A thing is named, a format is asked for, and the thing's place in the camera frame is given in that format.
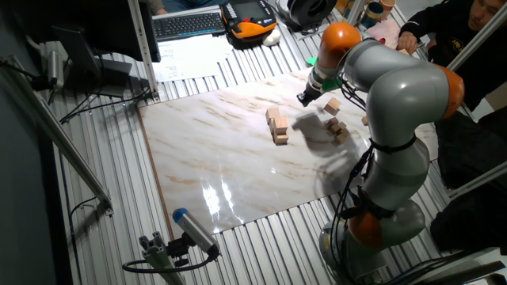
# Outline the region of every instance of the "monitor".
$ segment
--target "monitor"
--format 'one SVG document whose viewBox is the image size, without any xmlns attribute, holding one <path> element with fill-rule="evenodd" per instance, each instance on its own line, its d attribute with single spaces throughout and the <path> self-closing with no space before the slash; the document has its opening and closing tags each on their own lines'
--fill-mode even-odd
<svg viewBox="0 0 507 285">
<path fill-rule="evenodd" d="M 71 58 L 65 89 L 93 93 L 106 86 L 123 93 L 132 65 L 99 60 L 117 52 L 142 61 L 128 0 L 11 0 L 14 16 L 36 43 L 58 40 Z M 151 60 L 160 61 L 149 3 L 139 1 Z"/>
</svg>

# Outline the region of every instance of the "keyboard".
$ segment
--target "keyboard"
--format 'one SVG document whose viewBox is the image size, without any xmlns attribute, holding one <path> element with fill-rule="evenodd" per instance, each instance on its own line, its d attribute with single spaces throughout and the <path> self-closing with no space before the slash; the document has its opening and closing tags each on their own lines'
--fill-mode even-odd
<svg viewBox="0 0 507 285">
<path fill-rule="evenodd" d="M 154 27 L 158 41 L 225 32 L 220 13 L 200 13 L 157 19 L 154 20 Z"/>
</svg>

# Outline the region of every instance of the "robotic arm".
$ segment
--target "robotic arm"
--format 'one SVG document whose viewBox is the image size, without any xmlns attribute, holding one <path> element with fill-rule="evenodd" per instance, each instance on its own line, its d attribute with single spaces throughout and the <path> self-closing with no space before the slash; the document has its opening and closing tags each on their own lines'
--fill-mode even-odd
<svg viewBox="0 0 507 285">
<path fill-rule="evenodd" d="M 361 41 L 354 27 L 335 23 L 322 35 L 317 63 L 305 91 L 297 96 L 301 103 L 307 106 L 318 99 L 325 80 L 336 80 L 341 69 L 350 83 L 368 92 L 366 114 L 375 151 L 359 194 L 366 206 L 356 209 L 348 228 L 328 223 L 319 240 L 326 262 L 331 267 L 346 264 L 356 279 L 382 267 L 383 249 L 424 229 L 421 208 L 409 198 L 425 181 L 429 152 L 414 130 L 451 116 L 463 101 L 464 85 L 444 67 L 375 40 Z M 330 241 L 331 229 L 336 232 Z M 336 255 L 341 257 L 338 264 Z"/>
</svg>

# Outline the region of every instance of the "marble surface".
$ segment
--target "marble surface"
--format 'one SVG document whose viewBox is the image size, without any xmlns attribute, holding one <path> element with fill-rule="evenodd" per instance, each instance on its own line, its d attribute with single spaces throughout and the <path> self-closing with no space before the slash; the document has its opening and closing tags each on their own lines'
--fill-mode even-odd
<svg viewBox="0 0 507 285">
<path fill-rule="evenodd" d="M 306 203 L 345 187 L 350 169 L 368 148 L 364 112 L 340 91 L 304 108 L 295 95 L 310 70 L 153 104 L 139 109 L 169 216 L 186 207 L 213 233 Z M 364 99 L 367 94 L 360 94 Z M 337 118 L 351 136 L 334 142 L 322 110 L 336 97 Z M 287 117 L 288 144 L 276 146 L 265 112 Z M 416 135 L 436 158 L 436 134 L 426 124 Z M 170 218 L 175 237 L 182 231 Z"/>
</svg>

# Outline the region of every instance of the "paper sheet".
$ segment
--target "paper sheet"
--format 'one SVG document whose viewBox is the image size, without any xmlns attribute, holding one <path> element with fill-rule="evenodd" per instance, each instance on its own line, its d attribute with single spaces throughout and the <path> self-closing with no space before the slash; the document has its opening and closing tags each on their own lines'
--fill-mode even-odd
<svg viewBox="0 0 507 285">
<path fill-rule="evenodd" d="M 218 62 L 232 54 L 226 39 L 212 35 L 158 43 L 162 60 L 153 63 L 158 82 L 218 75 Z"/>
</svg>

